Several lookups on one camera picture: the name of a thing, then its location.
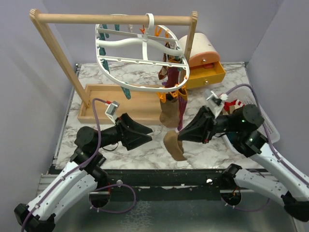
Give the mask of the brown ribbed sock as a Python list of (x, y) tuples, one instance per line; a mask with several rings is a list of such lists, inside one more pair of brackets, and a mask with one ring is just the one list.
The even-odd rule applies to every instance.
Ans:
[(162, 125), (167, 128), (176, 128), (180, 122), (178, 99), (168, 95), (165, 102), (160, 102), (160, 106), (159, 120)]
[(185, 161), (187, 158), (183, 155), (183, 143), (178, 140), (176, 131), (168, 131), (163, 139), (164, 146), (175, 161)]

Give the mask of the maroon striped sock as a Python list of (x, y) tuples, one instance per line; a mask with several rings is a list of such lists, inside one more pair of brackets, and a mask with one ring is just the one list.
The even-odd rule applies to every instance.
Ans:
[(168, 80), (163, 84), (165, 88), (175, 87), (179, 82), (179, 71), (178, 67), (171, 67), (168, 69), (167, 73)]
[(179, 120), (180, 121), (179, 121), (177, 130), (180, 131), (183, 127), (183, 115), (186, 110), (187, 101), (184, 102), (184, 101), (178, 100), (178, 105), (179, 105)]

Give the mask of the white oval clip hanger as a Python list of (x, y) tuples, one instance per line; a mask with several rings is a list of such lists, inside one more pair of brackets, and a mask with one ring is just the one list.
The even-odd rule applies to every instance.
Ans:
[[(126, 14), (112, 14), (107, 16), (111, 20), (109, 24), (114, 25), (134, 25), (143, 24), (144, 31), (142, 33), (126, 32), (120, 29), (108, 29), (102, 24), (95, 25), (95, 46), (96, 46), (96, 58), (97, 64), (99, 65), (103, 74), (111, 80), (114, 84), (125, 87), (134, 91), (144, 91), (144, 92), (172, 92), (185, 86), (190, 74), (189, 64), (185, 57), (185, 51), (182, 50), (176, 35), (166, 27), (167, 23), (176, 25), (179, 23), (181, 26), (187, 26), (189, 23), (186, 22), (183, 16), (158, 16), (152, 13), (147, 13), (146, 15), (126, 15)], [(166, 42), (170, 43), (170, 48), (165, 47)], [(105, 48), (125, 48), (133, 45), (141, 46), (141, 58), (125, 58), (125, 57), (113, 57), (108, 56), (103, 53)], [(162, 53), (177, 57), (179, 62), (163, 62), (149, 59), (149, 49), (154, 48)], [(146, 87), (138, 86), (136, 84), (128, 84), (125, 81), (119, 80), (114, 77), (111, 73), (108, 74), (104, 70), (100, 59), (105, 59), (107, 61), (125, 62), (130, 64), (138, 65), (154, 65), (154, 66), (167, 66), (178, 67), (179, 71), (184, 71), (183, 80), (179, 80), (175, 87), (165, 88), (165, 87)]]

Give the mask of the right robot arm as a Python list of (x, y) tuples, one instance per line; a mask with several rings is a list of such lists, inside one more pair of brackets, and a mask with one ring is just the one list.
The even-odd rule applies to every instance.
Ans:
[(231, 164), (224, 171), (222, 184), (251, 189), (278, 204), (292, 217), (309, 220), (309, 177), (281, 156), (270, 139), (258, 131), (264, 118), (254, 104), (245, 105), (229, 115), (214, 116), (210, 108), (202, 106), (194, 119), (179, 132), (179, 141), (208, 143), (218, 133), (234, 133), (232, 146), (245, 157), (260, 164), (276, 181), (260, 177)]

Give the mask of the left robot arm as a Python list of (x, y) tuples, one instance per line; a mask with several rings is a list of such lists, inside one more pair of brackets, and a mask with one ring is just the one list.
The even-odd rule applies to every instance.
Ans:
[(83, 196), (113, 185), (101, 169), (104, 156), (99, 149), (121, 142), (127, 150), (152, 140), (152, 129), (122, 114), (104, 130), (84, 126), (77, 132), (70, 161), (52, 183), (28, 204), (20, 203), (14, 214), (23, 232), (51, 232), (56, 221)]

